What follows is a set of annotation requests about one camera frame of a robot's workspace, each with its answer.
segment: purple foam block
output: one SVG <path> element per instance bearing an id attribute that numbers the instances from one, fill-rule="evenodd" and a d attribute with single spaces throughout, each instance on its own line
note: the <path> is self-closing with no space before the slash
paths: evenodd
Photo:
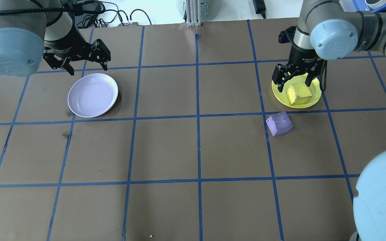
<path id="1" fill-rule="evenodd" d="M 291 130 L 294 127 L 293 122 L 287 115 L 287 112 L 280 112 L 273 114 L 266 120 L 269 130 L 272 133 L 272 136 L 277 136 L 284 134 Z"/>

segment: power adapter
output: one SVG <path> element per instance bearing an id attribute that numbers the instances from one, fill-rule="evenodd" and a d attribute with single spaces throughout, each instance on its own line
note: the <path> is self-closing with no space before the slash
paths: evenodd
<path id="1" fill-rule="evenodd" d="M 261 14 L 263 18 L 266 18 L 266 5 L 264 0 L 253 0 L 254 9 L 256 14 Z"/>

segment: white floor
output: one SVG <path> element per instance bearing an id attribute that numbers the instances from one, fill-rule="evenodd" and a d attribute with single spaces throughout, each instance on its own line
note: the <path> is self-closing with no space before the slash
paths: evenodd
<path id="1" fill-rule="evenodd" d="M 184 0 L 106 0 L 116 3 L 119 9 L 124 10 L 127 15 L 134 9 L 142 9 L 147 12 L 152 24 L 183 23 L 182 12 Z M 204 0 L 203 2 L 220 1 L 217 7 L 210 11 L 217 12 L 216 16 L 206 21 L 246 20 L 262 18 L 254 11 L 253 0 Z M 266 18 L 292 18 L 298 17 L 303 0 L 265 0 Z M 107 9 L 115 9 L 113 4 L 104 3 Z M 110 21 L 115 12 L 106 12 L 101 15 L 105 21 Z M 144 13 L 136 11 L 132 20 L 141 25 L 149 24 Z M 117 26 L 120 21 L 114 21 L 109 26 Z"/>

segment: yellow plate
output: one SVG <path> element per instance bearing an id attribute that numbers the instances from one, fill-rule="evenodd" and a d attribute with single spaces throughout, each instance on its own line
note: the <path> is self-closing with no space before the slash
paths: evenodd
<path id="1" fill-rule="evenodd" d="M 296 84 L 296 83 L 304 83 L 306 80 L 306 76 L 308 74 L 304 75 L 299 75 L 296 77 L 293 77 L 289 81 L 287 81 L 284 85 L 284 89 L 282 90 L 281 93 L 279 93 L 278 86 L 272 82 L 272 91 L 276 97 L 276 99 L 281 102 L 283 105 L 294 108 L 294 109 L 304 109 L 311 107 L 315 105 L 321 98 L 321 90 L 320 90 L 320 82 L 318 81 L 317 78 L 313 79 L 311 86 L 309 87 L 309 91 L 312 93 L 311 99 L 306 103 L 306 104 L 301 104 L 301 105 L 290 105 L 290 101 L 288 100 L 287 97 L 287 90 L 288 87 L 290 87 L 291 84 Z"/>

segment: grid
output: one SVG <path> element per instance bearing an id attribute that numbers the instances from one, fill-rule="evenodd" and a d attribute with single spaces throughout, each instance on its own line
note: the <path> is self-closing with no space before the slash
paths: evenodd
<path id="1" fill-rule="evenodd" d="M 269 114 L 275 114 L 277 111 L 266 111 L 265 110 L 265 104 L 263 101 L 263 94 L 262 94 L 262 87 L 260 83 L 260 77 L 259 77 L 259 63 L 277 63 L 277 62 L 286 62 L 287 59 L 276 59 L 276 60 L 258 60 L 256 56 L 256 49 L 254 45 L 254 39 L 253 39 L 253 33 L 251 30 L 251 24 L 250 21 L 247 20 L 248 24 L 248 32 L 249 37 L 251 39 L 251 48 L 253 51 L 253 61 L 237 61 L 237 62 L 217 62 L 217 63 L 200 63 L 199 62 L 199 39 L 200 34 L 197 33 L 195 35 L 195 56 L 196 56 L 196 62 L 194 64 L 172 64 L 172 65 L 152 65 L 152 66 L 143 66 L 142 65 L 142 52 L 143 52 L 143 44 L 144 44 L 144 29 L 145 27 L 142 26 L 141 30 L 141 47 L 140 47 L 140 54 L 139 54 L 139 62 L 138 66 L 133 67 L 110 67 L 109 70 L 121 70 L 121 69 L 136 69 L 138 70 L 138 78 L 136 83 L 136 94 L 135 94 L 135 112 L 134 116 L 131 118 L 111 118 L 111 119 L 75 119 L 75 115 L 72 116 L 72 119 L 70 121 L 59 121 L 59 122 L 17 122 L 17 115 L 20 110 L 20 106 L 22 104 L 23 96 L 26 91 L 26 87 L 29 82 L 29 77 L 26 79 L 26 82 L 23 87 L 23 92 L 20 96 L 19 103 L 17 105 L 17 109 L 15 112 L 15 115 L 13 117 L 13 121 L 10 123 L 0 123 L 0 126 L 10 126 L 9 134 L 7 136 L 6 143 L 3 148 L 3 152 L 1 154 L 0 158 L 0 168 L 4 160 L 4 155 L 6 152 L 7 145 L 10 141 L 10 136 L 12 134 L 12 129 L 15 125 L 59 125 L 59 124 L 70 124 L 70 130 L 69 135 L 66 143 L 65 153 L 63 157 L 63 164 L 61 167 L 60 172 L 60 178 L 58 183 L 23 183 L 23 184 L 0 184 L 0 187 L 42 187 L 42 186 L 55 186 L 57 187 L 57 194 L 54 202 L 54 207 L 52 211 L 52 218 L 50 221 L 49 226 L 49 232 L 47 236 L 47 240 L 50 240 L 52 235 L 52 227 L 55 219 L 55 213 L 58 207 L 58 200 L 59 200 L 59 194 L 60 194 L 60 188 L 62 186 L 103 186 L 103 185 L 126 185 L 126 199 L 125 199 L 125 206 L 124 206 L 124 222 L 123 222 L 123 231 L 122 231 L 122 240 L 125 240 L 126 238 L 126 230 L 127 230 L 127 218 L 128 218 L 128 208 L 129 208 L 129 197 L 130 197 L 130 187 L 131 185 L 136 184 L 149 184 L 149 183 L 197 183 L 198 185 L 198 200 L 199 200 L 199 240 L 203 240 L 203 221 L 202 221 L 202 183 L 204 182 L 222 182 L 222 181 L 250 181 L 250 180 L 269 180 L 272 181 L 272 186 L 274 190 L 274 201 L 275 201 L 275 207 L 277 212 L 277 222 L 279 225 L 279 232 L 280 232 L 280 239 L 284 240 L 284 230 L 283 230 L 283 221 L 281 218 L 280 213 L 280 204 L 279 204 L 279 198 L 278 198 L 278 190 L 277 190 L 277 180 L 296 180 L 296 179 L 329 179 L 329 178 L 344 178 L 346 180 L 346 185 L 349 190 L 349 195 L 351 197 L 351 201 L 353 199 L 353 192 L 352 192 L 352 186 L 350 183 L 351 177 L 359 177 L 359 174 L 348 174 L 346 170 L 346 166 L 343 159 L 343 154 L 340 148 L 337 131 L 334 125 L 334 121 L 332 118 L 333 113 L 338 112 L 356 112 L 356 111 L 386 111 L 386 108 L 353 108 L 353 109 L 331 109 L 329 108 L 327 97 L 325 93 L 323 93 L 323 101 L 325 103 L 326 109 L 323 110 L 301 110 L 301 111 L 288 111 L 288 114 L 308 114 L 308 113 L 326 113 L 328 115 L 331 129 L 334 135 L 334 140 L 336 142 L 337 150 L 339 153 L 340 158 L 340 164 L 343 168 L 343 174 L 336 174 L 336 175 L 307 175 L 307 176 L 277 176 L 274 172 L 274 166 L 273 166 L 273 160 L 272 160 L 272 152 L 271 152 L 271 143 L 269 139 L 268 129 L 267 125 L 265 124 L 266 115 Z M 93 29 L 90 34 L 89 41 L 92 41 L 93 37 Z M 385 84 L 380 76 L 380 73 L 378 71 L 378 68 L 375 64 L 375 59 L 384 58 L 384 56 L 372 56 L 372 54 L 369 52 L 368 56 L 360 56 L 360 57 L 347 57 L 346 59 L 370 59 L 370 61 L 373 64 L 374 70 L 376 72 L 376 75 L 382 85 L 382 88 L 386 95 L 386 87 Z M 85 71 L 93 71 L 93 70 L 100 70 L 95 68 L 86 68 L 86 62 L 84 63 L 83 69 L 81 70 L 75 70 L 76 72 L 81 72 L 81 76 L 84 76 Z M 200 103 L 199 103 L 199 85 L 200 85 L 200 76 L 199 76 L 199 69 L 201 66 L 206 65 L 231 65 L 231 64 L 254 64 L 255 71 L 256 71 L 256 79 L 257 79 L 257 90 L 259 93 L 259 99 L 260 99 L 260 107 L 261 112 L 249 112 L 249 113 L 228 113 L 228 114 L 200 114 Z M 162 68 L 162 67 L 196 67 L 196 115 L 176 115 L 176 116 L 147 116 L 147 117 L 139 117 L 137 116 L 138 113 L 138 95 L 139 95 L 139 89 L 140 89 L 140 77 L 141 77 L 141 69 L 145 68 Z M 58 72 L 64 72 L 64 71 L 40 71 L 37 74 L 43 74 L 43 73 L 58 73 Z M 215 117 L 215 116 L 250 116 L 250 115 L 257 115 L 262 116 L 263 118 L 263 125 L 265 130 L 265 139 L 266 139 L 266 146 L 268 149 L 268 157 L 269 157 L 269 166 L 271 171 L 271 176 L 265 176 L 265 177 L 227 177 L 227 178 L 202 178 L 201 174 L 201 119 L 204 117 Z M 197 160 L 197 166 L 198 166 L 198 173 L 197 178 L 195 179 L 169 179 L 169 180 L 131 180 L 132 176 L 132 166 L 133 166 L 133 151 L 134 151 L 134 144 L 135 144 L 135 131 L 136 131 L 136 122 L 138 120 L 145 120 L 145 119 L 175 119 L 175 118 L 196 118 L 197 121 L 197 154 L 198 154 L 198 160 Z M 64 174 L 64 168 L 66 164 L 66 159 L 69 152 L 69 145 L 71 141 L 71 135 L 74 129 L 75 123 L 81 123 L 81 122 L 118 122 L 118 121 L 133 121 L 133 127 L 132 127 L 132 139 L 131 139 L 131 147 L 130 147 L 130 158 L 129 158 L 129 170 L 128 170 L 128 177 L 127 181 L 114 181 L 114 182 L 84 182 L 84 183 L 64 183 L 63 180 L 63 174 Z"/>

